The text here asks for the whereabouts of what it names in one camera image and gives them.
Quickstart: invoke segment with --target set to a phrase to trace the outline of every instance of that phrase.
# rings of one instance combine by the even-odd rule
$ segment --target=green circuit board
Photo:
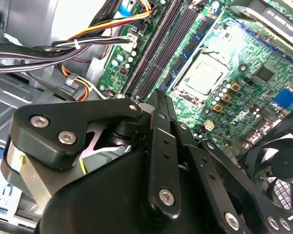
[[[272,105],[272,100],[283,89],[287,87],[293,89],[293,57],[281,56],[281,53],[276,53],[272,46],[267,45],[269,43],[268,39],[263,37],[259,40],[256,38],[257,35],[252,35],[244,30],[241,24],[248,25],[253,30],[260,31],[261,28],[256,24],[250,25],[250,22],[243,21],[233,14],[230,11],[230,1],[217,1],[219,3],[217,11],[212,9],[214,2],[216,0],[210,0],[208,6],[197,18],[171,58],[168,66],[163,71],[154,89],[162,89],[173,99],[178,120],[187,124],[191,129],[196,129],[199,124],[204,125],[207,120],[212,121],[214,129],[207,131],[203,138],[213,140],[222,150],[225,150],[230,155],[234,154],[234,152],[230,151],[227,142],[231,141],[231,145],[238,142],[237,145],[241,145],[237,147],[242,146],[247,136],[255,133],[258,130],[258,125],[263,122],[261,112],[258,112],[258,115],[254,115],[249,111],[254,104],[261,110],[268,107],[274,114],[280,112],[278,106]],[[293,14],[282,5],[274,0],[268,0],[268,3],[293,21]],[[136,6],[134,11],[140,11],[139,6]],[[145,35],[139,37],[136,60],[139,60],[140,55],[143,54],[144,47],[150,39],[163,11],[164,7],[161,6],[157,15],[153,16],[154,21],[150,24]],[[206,31],[200,31],[204,21],[208,22],[209,26],[206,28]],[[126,27],[123,35],[126,35],[128,31],[129,27]],[[190,41],[194,40],[194,36],[196,36],[197,49],[192,51],[192,54],[187,54],[185,52],[186,48],[189,46]],[[125,59],[130,57],[129,52],[117,46],[106,64],[105,73],[99,84],[104,85],[106,89],[112,90],[117,94],[123,88],[126,80],[130,77],[130,72],[136,65],[136,62],[133,62],[125,75],[120,74],[120,69],[124,66],[124,62],[121,62],[121,65],[117,68],[112,66],[112,61],[119,54]],[[179,58],[182,57],[184,64],[186,64],[187,59],[191,58],[194,61],[202,54],[217,54],[218,57],[225,61],[225,66],[228,69],[226,77],[213,90],[203,105],[197,105],[186,99],[178,90],[174,89],[173,83],[167,85],[169,88],[163,88],[163,82],[168,74],[176,76],[176,79],[182,79],[182,76],[178,78],[180,70],[174,70]],[[243,72],[238,69],[241,64],[246,64],[247,66],[247,69]],[[260,78],[259,73],[262,72],[261,69],[265,69],[264,72],[269,73],[269,79]],[[209,74],[198,74],[198,78],[208,79]],[[247,79],[252,80],[251,85],[246,82]],[[223,92],[226,84],[236,84],[239,89],[234,91],[231,88],[227,88],[227,91]],[[230,100],[228,102],[218,101],[217,105],[221,106],[221,111],[214,111],[216,106],[215,98],[219,93],[225,93],[225,95],[230,97]],[[236,116],[231,116],[230,112],[234,112]]]
[[[152,33],[154,32],[166,6],[160,4],[159,0],[153,1],[156,4],[156,14],[152,14],[147,20],[148,27],[144,35],[139,35],[137,40],[137,47],[135,51],[137,56],[132,57],[131,53],[127,50],[124,50],[122,46],[115,46],[113,53],[111,53],[106,65],[105,72],[100,79],[99,86],[103,86],[106,90],[112,90],[117,94],[120,93],[121,89],[125,85],[129,75],[139,61],[139,57],[142,55],[144,48],[148,41],[151,38]],[[139,4],[136,4],[133,7],[132,14],[138,14],[142,11],[142,7]],[[131,26],[125,26],[122,30],[121,35],[126,36],[131,30]],[[117,61],[117,56],[122,56],[122,61]],[[128,58],[133,58],[133,62],[130,62],[130,68],[125,68],[126,63],[128,63]],[[112,62],[117,61],[118,66],[113,66]]]

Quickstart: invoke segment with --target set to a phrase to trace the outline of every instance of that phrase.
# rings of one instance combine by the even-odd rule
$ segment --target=fan
[[[255,144],[242,164],[266,196],[283,208],[286,200],[286,213],[293,215],[293,113]]]

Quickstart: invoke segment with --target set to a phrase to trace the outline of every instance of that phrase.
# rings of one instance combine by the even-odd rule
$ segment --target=black metal arm
[[[155,91],[142,107],[112,99],[15,113],[1,168],[44,209],[36,233],[293,234],[217,146],[197,144],[169,97]],[[88,132],[96,149],[133,148],[76,179]]]

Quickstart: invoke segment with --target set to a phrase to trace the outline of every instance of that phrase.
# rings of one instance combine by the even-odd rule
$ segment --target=cable tie
[[[75,79],[77,79],[79,77],[79,75],[73,73],[71,75],[69,75],[65,81],[66,85],[71,86],[74,82]]]
[[[76,50],[79,50],[81,46],[78,44],[77,39],[74,39],[74,43],[75,43]]]

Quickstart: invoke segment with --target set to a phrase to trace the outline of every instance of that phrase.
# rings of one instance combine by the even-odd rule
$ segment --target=dimm slot
[[[176,52],[178,46],[184,39],[184,36],[194,24],[199,13],[200,11],[194,8],[188,9],[184,13],[181,21],[178,23],[175,31],[173,32],[174,36],[171,37],[170,40],[167,42],[165,48],[163,49],[163,53],[157,58],[156,63],[153,66],[153,70],[149,73],[144,81],[142,88],[137,93],[137,95],[139,96],[139,101],[145,101],[149,93],[152,91],[154,85],[160,78],[162,72]]]
[[[154,34],[151,37],[150,42],[146,46],[143,57],[138,63],[136,69],[133,71],[132,76],[128,79],[124,88],[122,89],[122,94],[125,94],[127,97],[132,95],[132,92],[135,90],[140,78],[143,76],[147,67],[149,66],[154,54],[157,52],[157,49],[165,41],[168,31],[171,26],[174,24],[179,11],[183,7],[184,0],[171,0],[169,6],[166,9],[166,12],[160,20],[161,23],[155,30]]]

